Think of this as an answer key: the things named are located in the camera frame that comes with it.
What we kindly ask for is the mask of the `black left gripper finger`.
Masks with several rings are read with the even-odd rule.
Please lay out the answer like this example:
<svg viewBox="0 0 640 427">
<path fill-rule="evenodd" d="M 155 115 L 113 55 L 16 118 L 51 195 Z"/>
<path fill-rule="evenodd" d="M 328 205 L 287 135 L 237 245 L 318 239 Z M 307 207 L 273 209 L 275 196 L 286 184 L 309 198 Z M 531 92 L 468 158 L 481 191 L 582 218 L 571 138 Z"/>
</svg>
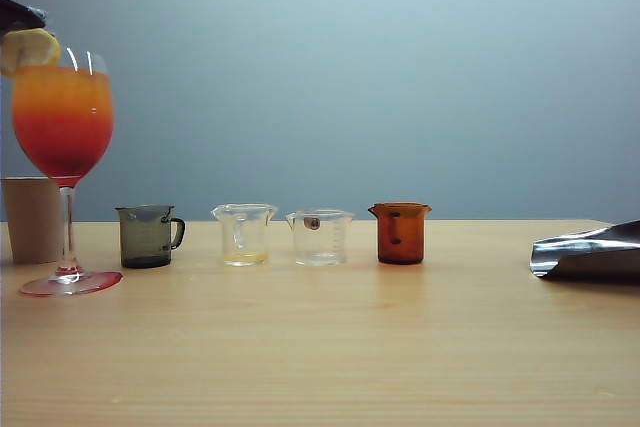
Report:
<svg viewBox="0 0 640 427">
<path fill-rule="evenodd" d="M 47 13 L 39 8 L 26 6 L 14 0 L 0 0 L 0 25 L 2 32 L 44 28 Z"/>
</svg>

